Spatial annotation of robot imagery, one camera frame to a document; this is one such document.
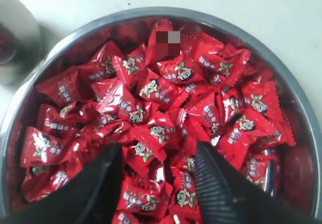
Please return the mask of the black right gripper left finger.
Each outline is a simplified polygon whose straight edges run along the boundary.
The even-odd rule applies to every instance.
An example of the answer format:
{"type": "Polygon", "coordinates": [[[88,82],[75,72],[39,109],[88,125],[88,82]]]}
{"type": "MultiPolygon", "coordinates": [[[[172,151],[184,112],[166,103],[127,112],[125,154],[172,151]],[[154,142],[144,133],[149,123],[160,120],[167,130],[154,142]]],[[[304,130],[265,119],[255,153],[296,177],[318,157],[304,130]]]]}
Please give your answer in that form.
{"type": "Polygon", "coordinates": [[[57,191],[1,223],[111,223],[122,182],[122,145],[108,144],[57,191]]]}

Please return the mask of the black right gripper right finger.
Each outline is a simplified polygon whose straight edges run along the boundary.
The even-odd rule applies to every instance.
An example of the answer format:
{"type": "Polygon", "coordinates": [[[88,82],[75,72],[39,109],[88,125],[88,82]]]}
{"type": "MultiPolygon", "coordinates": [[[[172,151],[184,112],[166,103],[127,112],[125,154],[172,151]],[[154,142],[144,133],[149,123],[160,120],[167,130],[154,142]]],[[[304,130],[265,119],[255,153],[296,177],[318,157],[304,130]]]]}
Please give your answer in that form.
{"type": "Polygon", "coordinates": [[[197,143],[194,182],[203,223],[321,223],[251,183],[208,142],[197,143]]]}

